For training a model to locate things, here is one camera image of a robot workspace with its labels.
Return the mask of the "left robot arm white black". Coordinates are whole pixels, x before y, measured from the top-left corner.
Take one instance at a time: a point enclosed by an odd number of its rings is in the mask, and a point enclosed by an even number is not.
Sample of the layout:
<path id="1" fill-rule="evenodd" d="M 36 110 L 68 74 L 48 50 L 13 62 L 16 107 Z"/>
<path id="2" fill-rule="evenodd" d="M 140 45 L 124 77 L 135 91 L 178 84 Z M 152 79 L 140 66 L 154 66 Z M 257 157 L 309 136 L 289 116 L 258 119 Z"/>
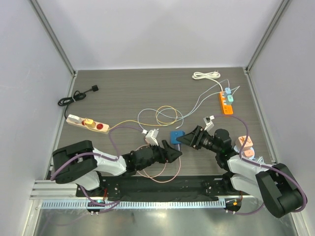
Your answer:
<path id="1" fill-rule="evenodd" d="M 162 147 L 149 145 L 114 156 L 96 149 L 89 140 L 74 143 L 53 151 L 55 171 L 50 180 L 57 184 L 75 183 L 97 197 L 104 192 L 101 172 L 115 177 L 132 176 L 155 163 L 172 163 L 182 155 L 167 141 L 163 140 L 162 144 Z"/>

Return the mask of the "blue cube adapter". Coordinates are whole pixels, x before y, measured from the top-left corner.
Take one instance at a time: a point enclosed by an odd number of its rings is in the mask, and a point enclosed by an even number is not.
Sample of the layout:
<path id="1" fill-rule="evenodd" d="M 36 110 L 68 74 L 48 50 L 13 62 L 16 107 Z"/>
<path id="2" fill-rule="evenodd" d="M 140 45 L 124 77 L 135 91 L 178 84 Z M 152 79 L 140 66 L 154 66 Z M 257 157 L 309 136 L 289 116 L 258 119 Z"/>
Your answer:
<path id="1" fill-rule="evenodd" d="M 180 144 L 181 142 L 177 138 L 184 136 L 185 132 L 183 130 L 174 130 L 170 132 L 170 142 L 173 145 Z"/>

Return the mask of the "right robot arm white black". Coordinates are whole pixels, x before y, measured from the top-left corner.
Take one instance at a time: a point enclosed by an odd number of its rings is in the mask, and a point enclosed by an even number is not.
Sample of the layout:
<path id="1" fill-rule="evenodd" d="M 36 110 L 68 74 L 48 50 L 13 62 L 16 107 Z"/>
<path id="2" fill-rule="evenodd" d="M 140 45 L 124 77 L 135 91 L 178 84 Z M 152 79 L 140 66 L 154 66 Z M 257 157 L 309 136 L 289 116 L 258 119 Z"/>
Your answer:
<path id="1" fill-rule="evenodd" d="M 194 149 L 205 148 L 215 153 L 217 164 L 226 170 L 222 182 L 226 194 L 242 191 L 252 195 L 262 201 L 276 218 L 305 208 L 306 194 L 289 168 L 283 163 L 267 165 L 240 157 L 232 147 L 227 130 L 218 129 L 210 135 L 197 126 L 192 132 L 178 137 L 177 141 Z"/>

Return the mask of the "beige power strip red sockets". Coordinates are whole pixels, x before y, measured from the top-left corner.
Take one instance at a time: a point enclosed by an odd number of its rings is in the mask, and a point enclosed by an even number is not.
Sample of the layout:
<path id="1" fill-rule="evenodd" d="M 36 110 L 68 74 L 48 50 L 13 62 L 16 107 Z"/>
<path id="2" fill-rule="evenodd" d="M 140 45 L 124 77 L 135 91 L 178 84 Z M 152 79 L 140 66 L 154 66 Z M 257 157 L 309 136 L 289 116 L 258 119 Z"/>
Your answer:
<path id="1" fill-rule="evenodd" d="M 107 134 L 109 132 L 109 125 L 101 122 L 97 122 L 90 118 L 82 118 L 75 115 L 68 115 L 66 122 L 75 127 L 90 130 L 92 132 L 99 132 Z"/>

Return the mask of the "yellow charger plug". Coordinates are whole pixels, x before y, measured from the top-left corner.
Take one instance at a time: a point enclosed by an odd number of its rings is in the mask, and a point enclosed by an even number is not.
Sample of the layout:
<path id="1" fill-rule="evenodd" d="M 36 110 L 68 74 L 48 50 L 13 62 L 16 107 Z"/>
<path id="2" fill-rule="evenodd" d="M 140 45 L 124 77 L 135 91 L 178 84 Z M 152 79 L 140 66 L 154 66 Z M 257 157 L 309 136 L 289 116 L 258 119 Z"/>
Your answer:
<path id="1" fill-rule="evenodd" d="M 84 119 L 84 125 L 91 129 L 95 129 L 95 127 L 97 126 L 96 122 L 89 118 Z"/>

